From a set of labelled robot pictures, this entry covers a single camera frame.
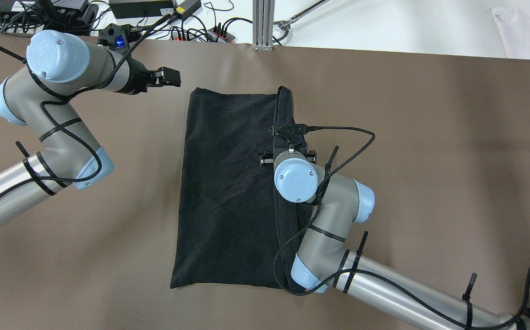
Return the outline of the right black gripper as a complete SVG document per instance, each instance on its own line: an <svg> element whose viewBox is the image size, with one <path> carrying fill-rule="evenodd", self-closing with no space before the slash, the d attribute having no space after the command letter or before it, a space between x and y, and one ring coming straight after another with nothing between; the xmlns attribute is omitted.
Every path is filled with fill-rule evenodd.
<svg viewBox="0 0 530 330"><path fill-rule="evenodd" d="M285 125L272 125L269 133L273 136L272 150L259 153L259 166L273 165L274 159L282 152L292 149L301 153L307 161L317 163L317 153L307 149L305 134L309 127L303 124L287 123Z"/></svg>

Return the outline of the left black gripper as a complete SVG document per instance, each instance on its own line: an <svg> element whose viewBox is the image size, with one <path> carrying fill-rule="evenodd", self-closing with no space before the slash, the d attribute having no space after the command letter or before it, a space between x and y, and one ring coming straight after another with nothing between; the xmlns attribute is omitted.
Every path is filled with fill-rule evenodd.
<svg viewBox="0 0 530 330"><path fill-rule="evenodd" d="M128 50L134 46L135 42L131 44ZM118 64L128 50L120 54L119 52L112 51L108 48L115 65ZM153 82L153 74L154 84L157 86L181 87L181 77L179 71L168 67L160 67L154 72L148 70L143 63L133 59L131 55L128 55L125 59L125 62L120 66L120 69L118 69L118 71L114 74L112 81L104 86L104 90L128 95L135 95L141 92L145 93L147 91L147 87L149 87Z"/></svg>

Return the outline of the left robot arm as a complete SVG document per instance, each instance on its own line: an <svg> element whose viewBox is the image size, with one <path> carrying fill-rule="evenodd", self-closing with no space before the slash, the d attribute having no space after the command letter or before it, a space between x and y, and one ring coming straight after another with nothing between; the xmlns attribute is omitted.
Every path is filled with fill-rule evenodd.
<svg viewBox="0 0 530 330"><path fill-rule="evenodd" d="M149 70L130 54L57 31L32 36L22 69L0 85L0 116L32 129L43 149L0 173L0 227L68 186L83 190L113 171L108 153L70 104L74 97L181 86L179 71Z"/></svg>

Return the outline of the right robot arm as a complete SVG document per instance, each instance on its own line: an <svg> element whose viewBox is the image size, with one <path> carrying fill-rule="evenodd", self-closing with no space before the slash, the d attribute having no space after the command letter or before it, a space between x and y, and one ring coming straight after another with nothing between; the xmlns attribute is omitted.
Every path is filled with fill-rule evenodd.
<svg viewBox="0 0 530 330"><path fill-rule="evenodd" d="M275 142L286 142L268 157L278 194L290 203L314 207L305 227L276 254L278 258L290 243L300 245L290 275L304 290L285 287L286 292L305 296L335 288L423 330L530 330L530 265L518 311L495 314L471 301L476 274L458 298L364 257L367 234L358 249L347 249L344 243L351 226L369 218L375 194L360 182L338 174L353 156L335 169L334 156L324 166L315 164L314 157L307 154L304 136L316 130L323 130L323 126L288 123L270 129Z"/></svg>

